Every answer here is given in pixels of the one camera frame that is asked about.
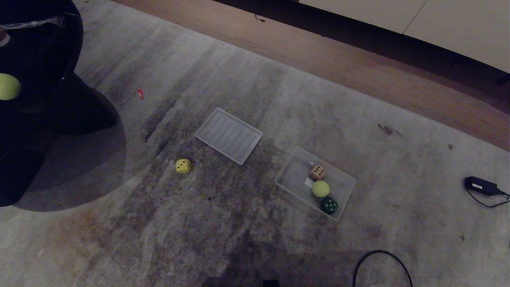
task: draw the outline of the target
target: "white tray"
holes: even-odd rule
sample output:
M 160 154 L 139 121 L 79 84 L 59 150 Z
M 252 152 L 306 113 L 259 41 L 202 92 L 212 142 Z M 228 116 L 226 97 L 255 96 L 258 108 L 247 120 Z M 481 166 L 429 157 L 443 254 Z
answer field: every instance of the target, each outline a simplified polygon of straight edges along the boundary
M 216 108 L 195 137 L 237 164 L 244 164 L 262 138 L 262 132 Z
M 310 176 L 310 170 L 316 165 L 321 165 L 326 170 L 326 175 L 322 180 L 329 184 L 329 196 L 338 202 L 338 210 L 331 215 L 320 210 L 319 204 L 322 198 L 314 196 L 312 189 L 305 184 L 305 181 Z M 276 185 L 297 197 L 302 202 L 337 221 L 344 212 L 347 201 L 356 184 L 356 179 L 304 149 L 295 147 L 289 155 L 284 167 L 278 173 L 275 182 Z

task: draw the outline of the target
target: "cable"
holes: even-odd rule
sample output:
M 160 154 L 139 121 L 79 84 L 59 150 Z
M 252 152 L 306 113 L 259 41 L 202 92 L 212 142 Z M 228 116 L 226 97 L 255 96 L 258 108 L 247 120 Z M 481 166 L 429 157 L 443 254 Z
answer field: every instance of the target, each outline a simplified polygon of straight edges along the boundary
M 507 201 L 504 201 L 504 202 L 501 202 L 501 203 L 498 203 L 498 204 L 495 204 L 495 205 L 486 205 L 486 204 L 484 204 L 484 203 L 480 202 L 478 199 L 476 199 L 476 197 L 474 197 L 474 196 L 471 194 L 471 192 L 469 191 L 469 189 L 467 189 L 465 186 L 464 186 L 464 189 L 465 189 L 465 190 L 469 193 L 469 195 L 471 195 L 471 197 L 472 197 L 474 200 L 476 200 L 476 202 L 478 202 L 479 204 L 481 204 L 481 205 L 483 205 L 483 206 L 485 206 L 485 207 L 488 207 L 488 208 L 494 208 L 494 207 L 496 207 L 496 206 L 500 206 L 500 205 L 503 205 L 503 204 L 505 204 L 505 203 L 510 202 L 510 195 L 508 195 L 508 194 L 505 194 L 505 193 L 504 193 L 504 195 L 508 197 L 508 200 L 507 200 Z
M 354 271 L 354 279 L 352 280 L 352 287 L 356 287 L 356 276 L 358 275 L 358 270 L 360 269 L 361 263 L 363 263 L 363 261 L 365 261 L 365 259 L 367 259 L 370 255 L 373 255 L 373 254 L 376 254 L 376 253 L 384 253 L 384 254 L 387 254 L 387 255 L 393 257 L 395 260 L 397 260 L 397 262 L 400 263 L 402 268 L 404 268 L 405 274 L 407 275 L 407 279 L 409 280 L 409 285 L 411 287 L 413 287 L 413 281 L 411 280 L 411 275 L 409 275 L 409 271 L 405 267 L 404 263 L 402 263 L 402 261 L 400 261 L 400 259 L 398 259 L 395 255 L 391 254 L 388 251 L 384 251 L 384 250 L 374 250 L 374 251 L 371 251 L 371 252 L 365 254 L 365 256 L 363 256 L 363 258 L 361 258 L 361 260 L 358 262 L 358 265 L 356 265 L 356 269 Z
M 260 22 L 265 22 L 265 20 L 264 20 L 264 19 L 260 19 L 260 18 L 258 18 L 256 14 L 254 14 L 254 15 L 255 15 L 255 19 L 259 20 Z

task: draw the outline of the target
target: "die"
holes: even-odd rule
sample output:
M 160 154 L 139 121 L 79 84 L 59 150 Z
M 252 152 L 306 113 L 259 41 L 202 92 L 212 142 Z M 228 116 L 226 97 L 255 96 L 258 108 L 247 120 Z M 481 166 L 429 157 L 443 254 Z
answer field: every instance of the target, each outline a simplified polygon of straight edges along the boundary
M 321 180 L 326 175 L 326 170 L 322 166 L 316 165 L 310 171 L 310 175 L 314 180 Z
M 185 174 L 191 171 L 191 162 L 189 159 L 182 158 L 175 162 L 175 170 L 180 174 Z
M 333 198 L 327 196 L 320 202 L 320 210 L 331 215 L 338 209 L 338 203 Z

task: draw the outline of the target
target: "stain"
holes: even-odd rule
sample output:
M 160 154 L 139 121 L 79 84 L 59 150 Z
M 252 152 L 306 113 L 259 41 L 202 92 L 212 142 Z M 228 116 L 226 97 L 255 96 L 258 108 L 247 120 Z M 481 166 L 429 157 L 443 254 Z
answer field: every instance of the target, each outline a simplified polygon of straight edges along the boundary
M 108 246 L 109 230 L 100 223 L 90 209 L 76 211 L 48 227 L 44 250 L 39 251 L 40 260 L 51 256 L 66 274 L 78 277 L 84 266 Z
M 367 240 L 371 240 L 377 238 L 382 235 L 383 231 L 381 227 L 378 225 L 371 225 L 364 228 L 365 234 L 367 235 Z
M 393 207 L 393 208 L 401 208 L 401 207 L 402 207 L 402 205 L 400 205 L 400 204 L 395 204 L 395 203 L 390 203 L 390 205 L 391 205 L 391 207 Z
M 388 126 L 383 126 L 381 124 L 378 124 L 377 125 L 386 135 L 392 135 L 393 134 L 393 130 L 390 129 Z
M 418 260 L 418 247 L 416 246 L 416 242 L 409 243 L 405 249 L 411 258 L 411 262 L 415 263 Z

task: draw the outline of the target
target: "black object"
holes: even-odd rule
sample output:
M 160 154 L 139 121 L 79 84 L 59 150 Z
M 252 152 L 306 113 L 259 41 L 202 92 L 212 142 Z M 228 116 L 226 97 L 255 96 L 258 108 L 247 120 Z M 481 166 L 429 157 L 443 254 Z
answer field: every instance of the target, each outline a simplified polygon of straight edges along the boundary
M 24 107 L 34 106 L 30 100 L 34 93 L 26 92 L 39 91 L 38 98 L 42 99 L 43 106 L 37 112 L 27 114 L 16 109 L 12 105 L 14 101 L 0 102 L 0 119 L 5 119 L 0 125 L 0 206 L 16 203 L 42 166 L 44 155 L 24 148 L 27 139 L 41 126 L 79 135 L 116 124 L 114 114 L 73 72 L 82 48 L 83 23 L 72 0 L 3 0 L 0 9 L 2 24 L 26 23 L 54 16 L 65 17 L 65 26 L 44 24 L 8 31 L 12 39 L 35 53 L 35 60 L 31 62 L 36 65 L 38 77 L 28 79 L 44 76 L 44 81 L 26 81 L 23 85 L 25 94 L 20 94 L 17 101 L 23 100 Z M 26 78 L 22 74 L 26 69 L 13 70 L 12 67 L 20 65 L 10 64 L 8 56 L 0 57 L 0 73 L 16 72 L 20 79 Z M 14 55 L 12 60 L 20 59 Z
M 264 280 L 262 287 L 280 287 L 280 282 L 278 280 Z
M 488 207 L 488 208 L 493 208 L 493 207 L 500 206 L 502 204 L 510 202 L 510 195 L 508 195 L 508 194 L 502 192 L 501 190 L 499 190 L 496 183 L 493 183 L 493 182 L 490 182 L 490 181 L 486 181 L 486 180 L 483 180 L 483 179 L 480 179 L 480 178 L 477 178 L 477 177 L 474 177 L 474 176 L 466 177 L 464 179 L 464 188 L 469 193 L 469 195 L 474 200 L 476 200 L 476 202 L 478 202 L 479 204 L 481 204 L 481 205 L 483 205 L 485 207 Z M 486 204 L 480 202 L 478 199 L 476 199 L 471 194 L 470 190 L 472 190 L 474 192 L 477 192 L 477 193 L 480 193 L 480 194 L 483 194 L 483 195 L 486 195 L 486 196 L 503 195 L 503 196 L 508 197 L 508 199 L 507 199 L 507 201 L 504 201 L 502 203 L 498 203 L 498 204 L 495 204 L 495 205 L 486 205 Z
M 390 252 L 385 251 L 385 250 L 374 250 L 374 251 L 371 251 L 371 252 L 365 254 L 365 256 L 363 256 L 363 258 L 361 258 L 361 260 L 358 262 L 358 265 L 356 265 L 356 269 L 354 270 L 354 278 L 352 279 L 352 287 L 356 287 L 356 277 L 358 275 L 358 271 L 360 269 L 361 263 L 363 263 L 363 261 L 365 261 L 365 259 L 367 259 L 371 255 L 377 254 L 377 253 L 387 254 L 387 255 L 391 256 L 393 259 L 397 260 L 397 262 L 402 266 L 402 268 L 404 268 L 405 274 L 407 275 L 407 279 L 409 280 L 409 285 L 411 287 L 413 287 L 413 281 L 411 280 L 411 275 L 409 275 L 409 271 L 405 267 L 404 263 L 402 263 L 402 261 L 400 261 L 400 259 L 398 259 L 395 255 L 393 255 Z
M 264 20 L 264 19 L 260 19 L 260 18 L 258 18 L 256 14 L 255 14 L 255 19 L 259 20 L 260 22 L 265 22 L 265 20 Z
M 333 198 L 326 196 L 321 202 L 320 202 L 320 210 L 324 211 L 326 214 L 333 214 L 335 211 L 338 210 L 338 203 Z
M 494 82 L 494 84 L 496 84 L 497 86 L 502 86 L 508 81 L 510 81 L 510 74 L 507 74 L 506 76 L 498 79 L 496 82 Z

